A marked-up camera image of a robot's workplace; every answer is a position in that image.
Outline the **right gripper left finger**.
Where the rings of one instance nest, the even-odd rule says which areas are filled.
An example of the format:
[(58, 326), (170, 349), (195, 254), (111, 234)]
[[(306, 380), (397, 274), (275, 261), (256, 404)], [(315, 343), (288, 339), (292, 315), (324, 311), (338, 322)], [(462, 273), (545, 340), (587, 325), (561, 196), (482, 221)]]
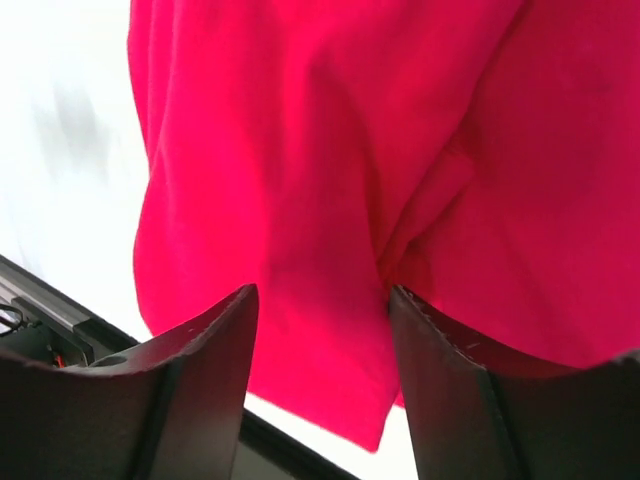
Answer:
[(5, 479), (227, 479), (253, 355), (246, 285), (143, 344), (87, 367), (1, 354)]

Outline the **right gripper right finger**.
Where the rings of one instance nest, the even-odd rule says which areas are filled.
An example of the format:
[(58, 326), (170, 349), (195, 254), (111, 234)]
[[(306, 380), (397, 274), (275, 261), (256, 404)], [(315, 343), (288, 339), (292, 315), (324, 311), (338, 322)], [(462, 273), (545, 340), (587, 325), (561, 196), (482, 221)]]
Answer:
[(389, 314), (422, 479), (635, 479), (639, 355), (587, 369), (524, 354), (408, 289)]

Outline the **magenta t shirt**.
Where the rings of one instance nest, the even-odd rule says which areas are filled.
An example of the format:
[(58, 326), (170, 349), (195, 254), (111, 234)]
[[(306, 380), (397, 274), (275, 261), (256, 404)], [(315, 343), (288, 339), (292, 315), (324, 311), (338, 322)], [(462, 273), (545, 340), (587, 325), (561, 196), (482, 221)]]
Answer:
[(517, 350), (639, 345), (635, 1), (135, 1), (161, 334), (254, 283), (250, 391), (369, 451), (408, 287)]

